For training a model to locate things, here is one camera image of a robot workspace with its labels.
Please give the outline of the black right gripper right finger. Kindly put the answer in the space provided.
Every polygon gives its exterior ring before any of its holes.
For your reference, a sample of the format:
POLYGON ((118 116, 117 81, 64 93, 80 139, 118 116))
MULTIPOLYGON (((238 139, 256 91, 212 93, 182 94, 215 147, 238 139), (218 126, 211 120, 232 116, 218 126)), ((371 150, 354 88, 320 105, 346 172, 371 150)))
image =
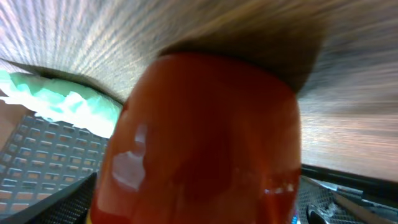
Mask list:
POLYGON ((382 218, 308 177, 301 177, 297 194, 301 224, 383 224, 382 218))

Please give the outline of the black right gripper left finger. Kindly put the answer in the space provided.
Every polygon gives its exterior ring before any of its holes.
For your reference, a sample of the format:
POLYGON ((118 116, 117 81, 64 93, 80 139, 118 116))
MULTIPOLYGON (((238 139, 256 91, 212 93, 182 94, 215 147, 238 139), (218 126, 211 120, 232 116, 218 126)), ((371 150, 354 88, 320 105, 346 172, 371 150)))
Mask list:
POLYGON ((1 224, 84 224, 93 199, 97 173, 1 220, 1 224))

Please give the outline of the white teal tissue packet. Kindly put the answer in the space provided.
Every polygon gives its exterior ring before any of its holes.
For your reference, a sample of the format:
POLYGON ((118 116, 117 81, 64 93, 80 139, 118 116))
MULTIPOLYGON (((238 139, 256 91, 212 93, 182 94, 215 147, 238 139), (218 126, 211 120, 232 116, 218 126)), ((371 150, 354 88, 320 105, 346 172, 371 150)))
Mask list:
POLYGON ((111 137, 123 107, 87 86, 5 70, 1 91, 1 100, 9 105, 22 105, 47 121, 64 121, 102 138, 111 137))

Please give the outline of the sriracha chilli sauce bottle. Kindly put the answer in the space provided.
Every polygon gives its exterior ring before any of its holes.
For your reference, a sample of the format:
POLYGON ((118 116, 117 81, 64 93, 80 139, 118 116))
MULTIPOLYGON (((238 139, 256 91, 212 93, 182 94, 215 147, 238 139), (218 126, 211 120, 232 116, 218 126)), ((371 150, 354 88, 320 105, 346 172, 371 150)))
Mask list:
POLYGON ((159 57, 127 99, 88 223, 290 223, 300 178, 294 92, 233 58, 159 57))

